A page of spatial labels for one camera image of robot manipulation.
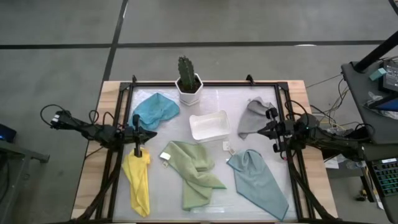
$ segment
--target gray cloth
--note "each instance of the gray cloth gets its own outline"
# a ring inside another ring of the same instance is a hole
[[[227,162],[234,169],[236,191],[278,220],[285,218],[289,204],[261,155],[241,151]]]
[[[273,108],[272,103],[265,103],[260,96],[256,97],[248,104],[243,112],[238,126],[238,135],[245,139],[248,134],[256,133],[270,122],[266,117],[266,111]]]

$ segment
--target concrete floor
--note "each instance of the concrete floor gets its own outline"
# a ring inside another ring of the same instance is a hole
[[[107,44],[112,42],[122,0],[0,0],[0,45]],[[216,41],[382,40],[398,17],[376,0],[130,0],[120,43]],[[294,79],[311,85],[340,73],[374,45],[315,47],[205,47],[118,49],[110,80],[175,80],[177,58],[190,57],[204,80]],[[397,55],[398,50],[390,52]],[[54,131],[39,118],[56,103],[88,119],[96,106],[109,49],[0,50],[0,123],[18,131],[17,144],[49,153],[31,165],[17,201],[16,223],[68,220],[87,141]],[[307,89],[311,104],[327,109],[338,97],[339,78]],[[351,96],[336,113],[339,123],[361,121]],[[358,179],[331,180],[344,220],[388,223],[375,204],[358,203]]]

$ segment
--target towel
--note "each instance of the towel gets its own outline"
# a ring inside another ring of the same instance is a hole
[[[132,112],[132,115],[138,114],[140,116],[139,125],[145,130],[153,131],[158,127],[160,121],[172,119],[179,112],[180,108],[174,101],[160,93],[155,93],[140,103]],[[130,119],[129,124],[133,126],[132,119]]]
[[[150,155],[144,148],[141,151],[142,157],[136,157],[132,150],[124,158],[122,168],[130,182],[131,208],[140,216],[146,217],[150,214],[147,171]]]
[[[260,96],[256,97],[248,104],[244,110],[238,126],[238,135],[246,139],[248,134],[257,133],[270,121],[266,117],[266,111],[274,106],[271,103],[265,103]]]
[[[203,146],[170,141],[162,153],[170,155],[168,163],[183,178],[184,210],[209,204],[213,189],[226,188],[214,174],[208,172],[214,167],[214,162]]]
[[[234,169],[236,191],[249,201],[282,221],[289,204],[261,155],[241,151],[227,162]]]

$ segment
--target light blue cloth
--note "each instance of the light blue cloth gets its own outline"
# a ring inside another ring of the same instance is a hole
[[[227,162],[234,169],[236,191],[278,220],[285,218],[289,204],[261,155],[241,151]]]
[[[132,112],[132,115],[138,114],[139,125],[148,131],[154,131],[160,121],[172,119],[178,115],[180,108],[174,101],[166,98],[160,93],[155,93],[148,99],[140,103],[137,108]]]

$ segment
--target plant pot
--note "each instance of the plant pot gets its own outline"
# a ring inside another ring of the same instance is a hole
[[[180,101],[181,103],[187,105],[187,106],[192,106],[195,103],[198,103],[200,100],[200,94],[201,90],[203,89],[203,83],[201,82],[201,79],[198,74],[195,73],[195,76],[199,79],[200,82],[200,87],[195,93],[184,93],[180,90],[180,87],[178,87],[178,81],[180,81],[180,78],[178,78],[177,81],[175,81],[175,86],[178,89],[178,92],[180,93]]]

